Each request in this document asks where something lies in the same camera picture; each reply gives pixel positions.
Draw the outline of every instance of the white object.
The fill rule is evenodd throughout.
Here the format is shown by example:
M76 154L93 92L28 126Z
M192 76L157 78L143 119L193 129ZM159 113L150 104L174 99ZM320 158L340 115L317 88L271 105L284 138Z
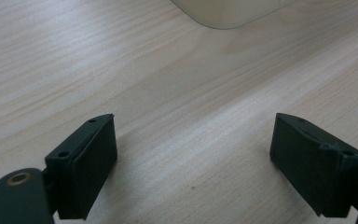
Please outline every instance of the white object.
M256 20L296 0L172 0L193 20L231 29Z

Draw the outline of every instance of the wood grain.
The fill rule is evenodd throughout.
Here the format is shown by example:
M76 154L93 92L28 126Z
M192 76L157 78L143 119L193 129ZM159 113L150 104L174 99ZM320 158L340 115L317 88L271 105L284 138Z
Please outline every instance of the wood grain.
M227 31L168 0L0 1L0 177L116 115L119 160L85 223L354 223L316 217L271 164L277 112L358 147L358 1Z

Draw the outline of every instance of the dark green plastic part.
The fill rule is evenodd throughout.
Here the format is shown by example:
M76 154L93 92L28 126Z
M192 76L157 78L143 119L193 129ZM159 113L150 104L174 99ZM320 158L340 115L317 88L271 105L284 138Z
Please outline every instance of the dark green plastic part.
M90 119L46 156L61 219L86 219L116 160L113 115Z
M304 119L277 114L270 158L318 216L358 209L358 149Z
M53 223L39 170L22 169L0 179L0 223Z

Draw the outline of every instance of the wooden tabletop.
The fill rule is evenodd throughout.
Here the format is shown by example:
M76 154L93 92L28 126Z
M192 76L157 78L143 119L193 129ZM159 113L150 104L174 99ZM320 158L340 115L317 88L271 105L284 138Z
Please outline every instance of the wooden tabletop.
M358 148L358 1L225 31L169 0L0 1L0 177L115 114L87 221L56 223L354 223L317 217L271 163L278 112Z

